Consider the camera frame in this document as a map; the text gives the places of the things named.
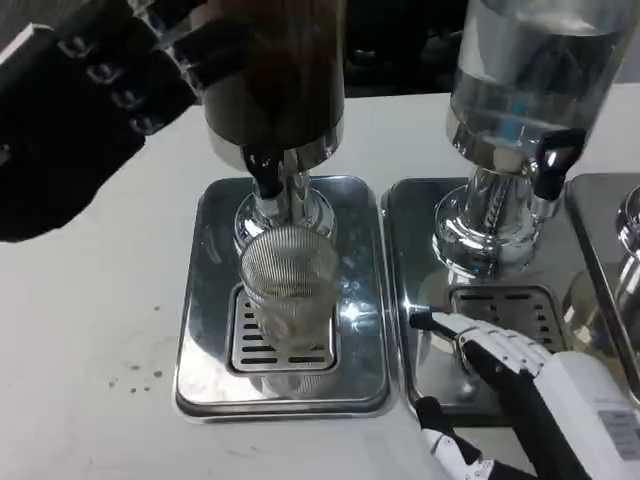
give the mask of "drink dispenser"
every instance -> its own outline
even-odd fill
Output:
[[[296,224],[333,235],[326,200],[307,171],[342,139],[344,0],[209,0],[195,26],[246,31],[245,67],[203,95],[216,153],[255,178],[236,217],[242,250],[267,228]]]
[[[475,164],[439,205],[434,248],[457,273],[526,266],[637,24],[635,0],[471,0],[447,134]]]

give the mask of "robotic hand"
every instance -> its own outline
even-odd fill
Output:
[[[463,368],[497,393],[539,478],[640,478],[640,415],[598,360],[551,355],[517,332],[458,314],[416,313],[410,324],[456,343]],[[435,399],[419,400],[416,411],[430,452],[452,479],[535,478],[483,460]]]
[[[0,52],[0,241],[67,224],[146,136],[242,69],[247,28],[221,19],[171,41],[203,0],[147,3],[93,0]]]

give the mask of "white table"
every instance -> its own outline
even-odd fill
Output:
[[[314,174],[464,176],[448,96],[350,100]],[[640,171],[640,85],[616,86],[578,172]],[[402,400],[375,419],[188,423],[171,403],[192,230],[208,184],[238,173],[193,108],[149,141],[64,230],[0,245],[0,478],[441,478]],[[526,465],[510,430],[464,431]]]

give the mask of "drip tray grate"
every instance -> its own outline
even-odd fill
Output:
[[[314,347],[308,355],[295,356],[278,352],[260,334],[258,313],[243,288],[236,291],[231,325],[231,366],[240,373],[325,371],[336,364],[334,319],[331,320],[324,345]]]
[[[456,287],[450,299],[454,312],[515,330],[551,353],[567,349],[551,294],[544,287]]]

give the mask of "stainless steel drip tray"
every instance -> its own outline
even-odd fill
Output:
[[[198,421],[351,417],[388,405],[386,298],[375,198],[353,177],[312,179],[337,218],[339,301],[327,341],[300,356],[264,341],[238,274],[233,219],[250,179],[203,195],[175,376],[178,408]]]
[[[457,286],[450,302],[452,311],[520,332],[551,353],[567,349],[553,295],[541,285]]]
[[[460,368],[453,346],[409,325],[416,307],[452,309],[522,332],[553,351],[574,349],[578,339],[562,306],[584,260],[564,209],[541,234],[535,259],[522,273],[480,281],[449,271],[432,248],[435,210],[466,179],[410,179],[383,198],[392,310],[397,311],[404,391],[413,404],[433,396],[457,426],[505,424],[494,393]]]
[[[327,336],[322,345],[309,352],[289,354],[277,350],[262,338],[259,313],[238,286],[233,293],[235,308],[230,322],[230,367],[237,373],[270,374],[273,372],[326,372],[337,365],[335,315],[327,323]]]

